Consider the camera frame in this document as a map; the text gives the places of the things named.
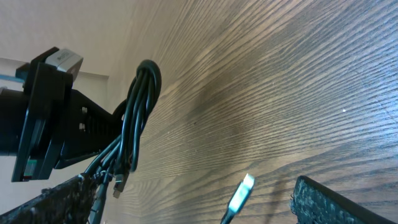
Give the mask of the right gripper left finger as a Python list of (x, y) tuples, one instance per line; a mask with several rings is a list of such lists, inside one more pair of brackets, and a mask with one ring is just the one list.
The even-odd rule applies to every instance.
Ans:
[(87, 223), (97, 188), (97, 180), (79, 174), (1, 215), (1, 224)]

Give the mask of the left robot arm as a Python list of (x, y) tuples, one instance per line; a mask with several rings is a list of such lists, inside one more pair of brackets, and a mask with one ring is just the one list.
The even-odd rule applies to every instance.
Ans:
[(46, 180), (101, 153), (122, 120), (73, 89), (83, 59), (53, 47), (16, 69), (21, 91), (1, 89), (1, 155), (14, 156), (13, 182)]

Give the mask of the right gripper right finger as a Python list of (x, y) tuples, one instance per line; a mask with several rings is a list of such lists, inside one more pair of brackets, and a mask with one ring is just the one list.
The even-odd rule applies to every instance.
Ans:
[(395, 224), (305, 175), (297, 178), (290, 209), (298, 223)]

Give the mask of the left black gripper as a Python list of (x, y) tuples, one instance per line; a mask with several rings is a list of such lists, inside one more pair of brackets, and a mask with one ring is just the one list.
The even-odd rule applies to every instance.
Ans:
[(121, 133), (121, 118), (71, 90), (72, 75), (45, 63), (59, 50), (52, 47), (30, 61), (23, 85), (29, 100), (12, 182), (48, 179), (53, 168), (98, 155)]

